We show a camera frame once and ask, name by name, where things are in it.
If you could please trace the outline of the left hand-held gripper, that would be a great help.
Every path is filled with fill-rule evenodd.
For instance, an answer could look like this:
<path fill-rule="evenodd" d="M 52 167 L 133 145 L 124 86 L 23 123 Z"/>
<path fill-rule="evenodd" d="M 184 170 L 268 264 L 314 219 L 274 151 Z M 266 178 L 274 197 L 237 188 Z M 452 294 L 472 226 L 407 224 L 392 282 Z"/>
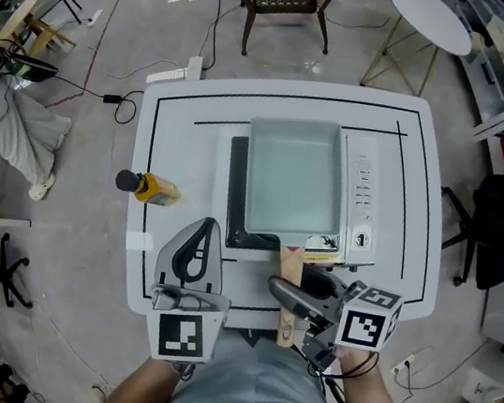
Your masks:
<path fill-rule="evenodd" d="M 196 365 L 213 355 L 231 305 L 222 293 L 218 226 L 211 217 L 193 222 L 159 251 L 146 316 L 151 355 L 158 361 Z"/>

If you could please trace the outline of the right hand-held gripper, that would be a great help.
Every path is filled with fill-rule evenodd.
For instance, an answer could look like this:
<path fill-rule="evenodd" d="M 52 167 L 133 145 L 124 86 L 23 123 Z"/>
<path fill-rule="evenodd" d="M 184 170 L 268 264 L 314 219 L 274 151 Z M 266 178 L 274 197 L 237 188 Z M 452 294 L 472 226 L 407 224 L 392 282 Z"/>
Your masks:
<path fill-rule="evenodd" d="M 327 369 L 337 346 L 380 351 L 393 335 L 402 312 L 403 297 L 358 280 L 347 287 L 321 269 L 304 268 L 302 287 L 272 276 L 269 291 L 279 304 L 310 321 L 303 353 L 319 369 Z"/>

